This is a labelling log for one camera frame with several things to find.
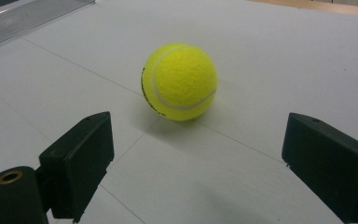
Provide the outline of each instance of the white table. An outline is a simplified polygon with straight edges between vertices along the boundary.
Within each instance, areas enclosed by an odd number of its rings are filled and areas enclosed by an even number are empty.
[[[157,116],[140,87],[149,54],[176,41],[209,53],[219,76],[210,110],[186,123]],[[116,157],[80,223],[340,223],[281,151],[289,112],[358,140],[358,16],[101,0],[0,44],[0,171],[36,168],[105,110]]]

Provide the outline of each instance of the floor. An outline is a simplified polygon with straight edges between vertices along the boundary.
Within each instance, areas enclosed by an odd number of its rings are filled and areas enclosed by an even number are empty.
[[[159,117],[140,74],[158,46],[214,60],[211,108]],[[242,0],[98,0],[0,44],[0,172],[110,111],[116,157],[80,223],[338,224],[282,161],[288,114],[358,140],[358,16]],[[71,223],[48,214],[50,223]]]
[[[350,6],[358,6],[358,0],[315,0],[317,2],[327,2],[333,4],[342,4],[342,5],[350,5]]]

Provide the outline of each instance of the yellow tennis ball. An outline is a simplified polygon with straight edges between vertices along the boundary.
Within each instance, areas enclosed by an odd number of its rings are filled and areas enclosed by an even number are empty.
[[[183,121],[207,110],[216,93],[217,75],[204,51],[172,43],[150,55],[141,82],[150,107],[164,118]]]

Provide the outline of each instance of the grout line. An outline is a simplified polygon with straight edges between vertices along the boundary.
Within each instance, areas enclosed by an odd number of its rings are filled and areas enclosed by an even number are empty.
[[[74,65],[76,65],[76,66],[78,66],[78,67],[80,67],[80,68],[82,68],[82,69],[84,69],[84,70],[86,70],[86,71],[92,73],[93,75],[95,75],[95,76],[97,76],[97,77],[100,77],[100,78],[102,78],[102,79],[104,79],[104,80],[106,80],[106,81],[109,81],[109,82],[111,82],[111,83],[114,83],[114,84],[116,84],[116,85],[118,85],[118,86],[120,86],[120,87],[126,89],[127,91],[131,91],[131,92],[133,92],[133,93],[135,93],[135,94],[137,94],[137,95],[141,95],[141,96],[142,96],[142,94],[140,94],[140,93],[138,93],[138,92],[136,92],[136,91],[133,91],[133,90],[131,90],[131,89],[129,89],[129,88],[127,88],[127,87],[125,87],[125,86],[123,86],[123,85],[121,85],[121,84],[115,82],[115,81],[112,80],[112,79],[109,79],[109,78],[107,78],[107,77],[104,77],[104,76],[102,76],[102,75],[100,75],[100,74],[98,74],[98,73],[96,73],[96,72],[94,72],[94,71],[88,69],[87,67],[85,67],[85,66],[79,64],[79,63],[75,63],[75,62],[73,62],[73,61],[71,61],[71,60],[69,60],[69,59],[67,59],[67,58],[64,58],[63,56],[61,56],[61,55],[59,55],[59,54],[57,54],[57,53],[55,53],[55,52],[53,52],[53,51],[51,51],[51,50],[49,50],[49,49],[43,48],[42,46],[37,45],[36,43],[34,43],[34,42],[32,42],[32,41],[30,41],[30,40],[24,38],[24,37],[21,37],[21,39],[25,40],[26,42],[28,42],[28,43],[30,43],[30,44],[32,44],[32,45],[34,45],[34,46],[36,46],[36,47],[38,47],[38,48],[40,48],[40,49],[42,49],[42,50],[45,50],[45,51],[47,51],[47,52],[49,52],[49,53],[51,53],[51,54],[53,54],[53,55],[55,55],[55,56],[57,56],[57,57],[59,57],[59,58],[61,58],[61,59],[67,61],[68,63],[74,64]]]
[[[30,120],[28,120],[26,117],[24,117],[17,109],[15,109],[13,106],[11,106],[11,104],[9,104],[4,98],[2,98],[0,96],[0,100],[2,102],[4,102],[4,104],[6,104],[8,107],[10,107],[10,109],[12,109],[14,112],[16,112],[21,118],[23,118],[29,125],[31,125],[31,127],[33,127],[37,132],[39,132],[43,137],[46,138],[46,140],[48,140],[50,143],[52,143],[53,141],[51,139],[49,139],[47,136],[45,136],[39,129],[37,129],[33,123],[31,123]]]
[[[104,186],[100,185],[101,188],[103,188],[104,190],[106,190],[107,193],[109,193],[110,195],[112,195],[112,197],[114,197],[119,203],[121,203],[121,205],[123,205],[127,210],[129,210],[135,217],[137,217],[140,221],[142,221],[142,223],[146,224],[140,217],[136,216],[136,214],[134,212],[132,212],[130,210],[129,207],[127,207],[121,200],[119,200],[113,193],[111,193],[109,190],[107,190]]]
[[[203,123],[200,123],[200,122],[197,122],[197,123],[198,123],[199,125],[201,125],[201,126],[207,128],[207,129],[211,130],[211,131],[214,131],[214,132],[216,132],[216,133],[222,134],[223,136],[225,136],[225,137],[227,137],[227,138],[229,138],[229,139],[231,139],[231,140],[233,140],[233,141],[235,141],[235,142],[237,142],[237,143],[239,143],[239,144],[241,144],[241,145],[243,145],[243,146],[245,146],[245,147],[248,147],[248,148],[250,148],[251,150],[253,150],[253,151],[255,151],[255,152],[258,152],[258,153],[260,153],[260,154],[262,154],[262,155],[264,155],[264,156],[267,156],[267,157],[269,157],[269,158],[271,158],[271,159],[273,159],[273,160],[275,160],[275,161],[277,161],[277,162],[279,162],[279,163],[281,163],[281,164],[286,164],[284,161],[280,161],[280,160],[278,160],[278,159],[276,159],[276,158],[274,158],[274,157],[271,157],[270,155],[268,155],[268,154],[266,154],[266,153],[264,153],[264,152],[262,152],[262,151],[260,151],[260,150],[257,150],[257,148],[248,146],[248,145],[244,144],[243,142],[238,141],[238,140],[235,139],[235,138],[232,138],[232,137],[230,137],[230,136],[228,136],[228,135],[226,135],[226,134],[224,134],[224,133],[220,133],[220,132],[218,132],[217,130],[206,126],[206,125],[203,124]]]
[[[153,127],[156,125],[156,123],[157,123],[160,119],[161,119],[161,118],[156,119],[156,121],[154,121],[154,122],[150,125],[150,127],[148,127],[148,128],[146,129],[146,131],[145,131],[144,133],[142,133],[141,136],[139,136],[139,137],[127,148],[127,150],[126,150],[121,156],[119,156],[119,157],[112,163],[112,166],[109,167],[109,170],[107,170],[107,172],[110,171],[110,170],[112,170],[113,167],[120,161],[120,159],[121,159],[124,155],[126,155],[127,152],[130,151],[130,149],[131,149],[139,140],[141,140],[141,138],[144,137],[144,135],[145,135],[146,133],[148,133],[149,130],[150,130],[151,128],[153,128]]]

